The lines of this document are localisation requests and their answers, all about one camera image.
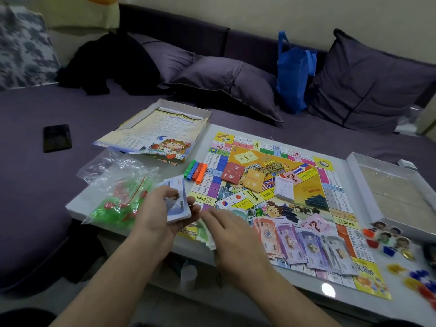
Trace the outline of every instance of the blue bag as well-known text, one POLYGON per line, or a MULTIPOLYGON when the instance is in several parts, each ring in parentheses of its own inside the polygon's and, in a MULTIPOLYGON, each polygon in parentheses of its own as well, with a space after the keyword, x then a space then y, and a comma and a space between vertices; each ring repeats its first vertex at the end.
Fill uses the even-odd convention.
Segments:
POLYGON ((280 31, 277 92, 283 98, 286 110, 298 113, 307 107, 304 102, 304 91, 308 76, 315 75, 317 53, 294 47, 282 54, 283 39, 289 42, 285 31, 280 31))

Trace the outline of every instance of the board game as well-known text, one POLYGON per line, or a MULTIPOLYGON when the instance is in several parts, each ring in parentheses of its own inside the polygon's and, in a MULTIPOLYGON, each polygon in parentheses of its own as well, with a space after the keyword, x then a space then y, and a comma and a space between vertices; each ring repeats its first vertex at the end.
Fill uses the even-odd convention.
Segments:
MULTIPOLYGON (((280 258, 270 259, 272 264, 391 299, 345 189, 342 188, 341 181, 329 160, 218 132, 204 163, 207 164, 207 169, 202 182, 194 184, 188 194, 195 197, 202 209, 214 206, 219 209, 241 208, 247 211, 247 221, 251 225, 253 218, 257 217, 273 220, 285 217, 300 225, 313 214, 320 215, 331 225, 329 235, 344 239, 359 275, 340 275, 331 271, 311 269, 307 264, 289 265, 280 258), (245 168, 238 184, 221 179, 228 163, 239 164, 245 168), (259 193, 243 185, 250 169, 265 175, 259 193), (293 200, 283 201, 275 196, 277 176, 293 180, 293 200)), ((195 225, 185 228, 182 233, 195 239, 195 225)))

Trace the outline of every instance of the smartphone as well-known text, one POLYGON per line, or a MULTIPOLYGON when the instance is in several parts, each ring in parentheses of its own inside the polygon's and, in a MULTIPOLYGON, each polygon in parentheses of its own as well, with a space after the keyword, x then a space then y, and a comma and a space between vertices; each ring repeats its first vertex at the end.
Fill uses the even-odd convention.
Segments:
POLYGON ((43 150, 45 153, 70 149, 73 147, 71 142, 70 126, 55 125, 44 127, 43 150))

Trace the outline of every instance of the coffee table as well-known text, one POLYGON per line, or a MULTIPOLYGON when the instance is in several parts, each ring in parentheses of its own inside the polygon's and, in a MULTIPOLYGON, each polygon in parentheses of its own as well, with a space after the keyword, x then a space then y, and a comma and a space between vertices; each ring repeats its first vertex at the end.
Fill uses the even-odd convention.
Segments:
MULTIPOLYGON (((274 144, 274 141, 261 137, 247 135, 243 132, 227 129, 222 126, 208 124, 203 137, 196 144, 191 152, 188 160, 178 166, 165 164, 161 161, 152 159, 148 156, 136 155, 145 165, 160 168, 159 173, 162 178, 169 178, 182 174, 191 160, 203 161, 206 157, 208 149, 216 132, 234 134, 242 137, 250 137, 254 140, 274 144)), ((318 154, 298 147, 285 145, 280 143, 280 146, 287 147, 293 150, 299 150, 302 153, 324 157, 329 159, 335 168, 337 175, 347 193, 348 199, 357 215, 358 221, 362 227, 369 227, 370 218, 368 211, 360 196, 357 184, 352 177, 352 173, 343 159, 338 159, 328 155, 318 154)), ((193 186, 192 181, 185 183, 187 193, 193 186)), ((104 199, 98 193, 92 192, 90 188, 84 189, 77 197, 75 197, 66 206, 71 216, 78 220, 84 220, 89 215, 101 200, 104 199)), ((103 229, 127 236, 129 231, 111 227, 108 225, 97 225, 103 229)), ((172 252, 198 260, 200 262, 214 265, 214 254, 203 243, 189 240, 182 236, 177 236, 174 241, 172 252)), ((364 292, 327 282, 313 276, 301 274, 295 271, 275 267, 289 282, 301 289, 314 302, 327 308, 334 309, 343 314, 352 317, 364 319, 366 321, 375 322, 383 318, 404 319, 423 326, 433 326, 435 312, 431 306, 419 294, 409 290, 403 286, 401 279, 392 275, 386 269, 387 264, 399 263, 410 270, 426 269, 430 267, 425 262, 420 250, 415 250, 416 261, 406 261, 398 257, 389 257, 378 250, 373 250, 374 259, 383 275, 383 278, 389 288, 392 300, 385 300, 364 292), (329 283, 335 290, 335 297, 331 298, 324 294, 322 285, 329 283)), ((430 271, 432 278, 436 280, 436 275, 430 271)), ((246 315, 250 318, 265 320, 265 317, 254 306, 254 304, 243 294, 237 292, 230 287, 214 290, 194 290, 190 294, 183 294, 200 302, 215 306, 220 309, 228 310, 234 313, 246 315)))

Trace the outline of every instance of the purple sofa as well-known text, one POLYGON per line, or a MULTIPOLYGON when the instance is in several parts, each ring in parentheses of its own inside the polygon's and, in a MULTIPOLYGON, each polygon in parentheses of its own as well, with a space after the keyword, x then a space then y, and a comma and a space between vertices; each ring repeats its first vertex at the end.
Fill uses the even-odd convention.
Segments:
MULTIPOLYGON (((120 10, 121 31, 148 35, 205 56, 242 60, 277 74, 276 40, 132 5, 121 5, 120 10)), ((325 55, 319 51, 317 71, 325 55)), ((77 170, 101 151, 91 143, 158 98, 168 97, 129 96, 113 82, 108 87, 110 94, 102 96, 86 96, 81 89, 56 85, 0 93, 0 291, 13 292, 32 283, 43 289, 59 277, 50 271, 68 241, 71 218, 65 205, 85 187, 75 176, 77 170), (69 124, 73 148, 44 154, 42 128, 57 124, 69 124)), ((433 93, 424 93, 416 103, 425 106, 433 93)), ((198 106, 207 107, 207 102, 198 106)), ((274 125, 213 109, 211 121, 343 159, 351 152, 390 163, 406 159, 436 189, 436 143, 426 137, 380 136, 342 128, 306 113, 280 111, 280 115, 284 123, 274 125)))

